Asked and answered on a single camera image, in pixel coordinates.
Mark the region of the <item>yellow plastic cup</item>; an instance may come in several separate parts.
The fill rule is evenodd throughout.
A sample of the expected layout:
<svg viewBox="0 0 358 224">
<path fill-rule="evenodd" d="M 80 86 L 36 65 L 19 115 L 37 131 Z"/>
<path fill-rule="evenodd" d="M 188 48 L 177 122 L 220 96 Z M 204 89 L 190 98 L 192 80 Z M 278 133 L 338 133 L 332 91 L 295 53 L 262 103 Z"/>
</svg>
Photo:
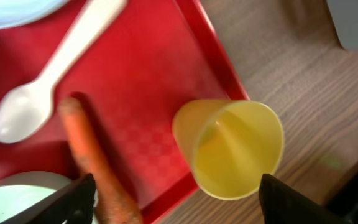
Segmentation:
<svg viewBox="0 0 358 224">
<path fill-rule="evenodd" d="M 250 100 L 193 100 L 172 123 L 175 141 L 198 187 L 220 200 L 258 191 L 284 149 L 282 123 L 273 109 Z"/>
</svg>

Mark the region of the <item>mint green bowl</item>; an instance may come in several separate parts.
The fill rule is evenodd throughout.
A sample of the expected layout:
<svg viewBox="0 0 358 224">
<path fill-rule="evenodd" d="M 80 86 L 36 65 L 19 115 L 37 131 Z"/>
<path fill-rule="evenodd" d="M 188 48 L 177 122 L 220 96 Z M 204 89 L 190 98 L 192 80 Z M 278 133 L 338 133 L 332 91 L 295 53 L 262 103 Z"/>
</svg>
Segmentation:
<svg viewBox="0 0 358 224">
<path fill-rule="evenodd" d="M 23 172 L 0 180 L 0 223 L 70 183 L 65 176 L 44 171 Z"/>
</svg>

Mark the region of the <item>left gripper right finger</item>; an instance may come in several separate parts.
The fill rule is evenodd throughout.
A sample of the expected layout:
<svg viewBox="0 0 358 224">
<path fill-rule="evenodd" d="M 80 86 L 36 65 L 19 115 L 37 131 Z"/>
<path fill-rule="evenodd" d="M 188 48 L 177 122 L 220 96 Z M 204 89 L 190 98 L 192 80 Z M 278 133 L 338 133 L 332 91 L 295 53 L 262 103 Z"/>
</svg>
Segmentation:
<svg viewBox="0 0 358 224">
<path fill-rule="evenodd" d="M 264 174 L 259 202 L 265 224 L 346 224 L 270 174 Z"/>
</svg>

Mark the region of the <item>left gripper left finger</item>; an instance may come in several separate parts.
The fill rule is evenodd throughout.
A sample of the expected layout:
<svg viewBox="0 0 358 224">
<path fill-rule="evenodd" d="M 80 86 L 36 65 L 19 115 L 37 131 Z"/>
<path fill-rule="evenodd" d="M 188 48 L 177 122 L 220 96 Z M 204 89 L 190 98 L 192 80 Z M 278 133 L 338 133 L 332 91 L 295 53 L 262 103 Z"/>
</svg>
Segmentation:
<svg viewBox="0 0 358 224">
<path fill-rule="evenodd" d="M 92 223 L 96 183 L 86 174 L 3 223 Z"/>
</svg>

